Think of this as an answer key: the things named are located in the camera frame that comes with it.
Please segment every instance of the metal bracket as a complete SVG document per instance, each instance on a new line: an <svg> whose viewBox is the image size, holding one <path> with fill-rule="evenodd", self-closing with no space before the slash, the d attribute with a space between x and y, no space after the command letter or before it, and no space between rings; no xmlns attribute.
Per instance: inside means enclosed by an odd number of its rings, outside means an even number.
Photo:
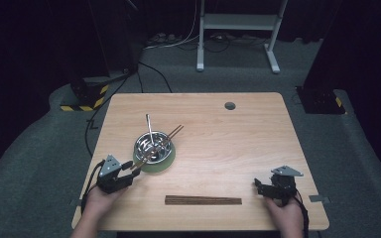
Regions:
<svg viewBox="0 0 381 238"><path fill-rule="evenodd" d="M291 176L291 177L302 177L303 174L288 167L288 166L281 166L279 168L271 170L272 173L278 176Z"/></svg>
<svg viewBox="0 0 381 238"><path fill-rule="evenodd" d="M310 195L309 199L311 202L321 202L323 204L330 203L330 199L327 196L321 196L321 195Z"/></svg>
<svg viewBox="0 0 381 238"><path fill-rule="evenodd" d="M100 177L104 177L112 172L119 171L122 169L122 164L120 164L116 158L112 155L108 155L103 167L100 171Z"/></svg>

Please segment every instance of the table hole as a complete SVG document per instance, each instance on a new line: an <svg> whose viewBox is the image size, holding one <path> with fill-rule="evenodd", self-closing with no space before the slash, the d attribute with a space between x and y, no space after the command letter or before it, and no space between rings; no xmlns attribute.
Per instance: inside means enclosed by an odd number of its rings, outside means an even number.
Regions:
<svg viewBox="0 0 381 238"><path fill-rule="evenodd" d="M236 108L236 104L234 104L233 102L226 102L224 104L224 107L227 109L227 110L234 110Z"/></svg>

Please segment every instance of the metal rod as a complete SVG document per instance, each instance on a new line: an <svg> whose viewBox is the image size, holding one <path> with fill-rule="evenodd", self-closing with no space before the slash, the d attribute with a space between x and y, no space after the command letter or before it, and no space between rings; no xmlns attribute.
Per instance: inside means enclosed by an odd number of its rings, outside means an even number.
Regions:
<svg viewBox="0 0 381 238"><path fill-rule="evenodd" d="M148 130L150 131L151 144L152 144L153 147L154 147L154 146L156 146L156 145L154 144L153 131L151 130L150 114L147 114L146 117L147 117L147 126L148 126Z"/></svg>
<svg viewBox="0 0 381 238"><path fill-rule="evenodd" d="M131 167L131 170L134 170L135 168L136 169L139 169L141 168L142 166L144 166L149 160L151 157L153 157L154 154L160 152L160 150L165 147L169 142L172 141L172 138L174 138L182 129L184 129L185 126L182 126L182 125L179 125L175 130L173 130L168 136L167 136L167 139L163 140L160 144L160 146L158 147L153 147L153 150L148 153L145 158L143 158L143 160L135 165L133 165Z"/></svg>

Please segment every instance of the wooden table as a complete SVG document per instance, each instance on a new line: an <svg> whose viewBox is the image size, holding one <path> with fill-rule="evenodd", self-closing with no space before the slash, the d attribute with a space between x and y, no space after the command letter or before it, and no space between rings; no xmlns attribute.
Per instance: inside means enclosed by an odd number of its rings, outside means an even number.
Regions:
<svg viewBox="0 0 381 238"><path fill-rule="evenodd" d="M234 110L225 103L235 104ZM136 139L147 132L170 133L176 158L157 174L141 173L100 224L117 231L275 230L254 178L271 184L271 169L286 165L304 174L296 178L311 220L323 230L328 220L289 113L278 93L116 94L110 101L91 160L112 154L121 163L132 159ZM166 195L241 197L241 205L165 205ZM72 221L80 217L79 207Z"/></svg>

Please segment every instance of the gray carpet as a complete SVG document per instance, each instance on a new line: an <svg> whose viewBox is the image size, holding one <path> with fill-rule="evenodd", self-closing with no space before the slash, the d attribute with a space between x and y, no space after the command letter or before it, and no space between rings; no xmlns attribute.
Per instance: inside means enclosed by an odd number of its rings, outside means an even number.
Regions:
<svg viewBox="0 0 381 238"><path fill-rule="evenodd" d="M206 46L219 51L225 45ZM271 72L262 45L230 46L221 53L205 53L204 72L195 71L196 51L178 48L145 50L141 62L162 72L173 92L281 93L319 194L330 200L324 205L330 227L321 233L311 231L311 237L381 237L381 164L365 139L347 95L342 90L335 92L347 114L313 115L305 113L295 90L295 86L303 85L319 46L278 42L274 52L280 74ZM169 92L152 69L140 65L139 74L144 93ZM111 84L108 93L120 83ZM51 111L26 129L0 161L0 237L67 237L71 232L70 223L90 162L84 131L93 112L60 111L59 103L67 91L68 86L64 86L53 93ZM118 91L131 92L141 92L137 74ZM101 126L106 109L107 105L98 112L94 126ZM98 134L99 128L88 132L91 150ZM114 236L112 232L99 234ZM262 234L233 234L236 236Z"/></svg>

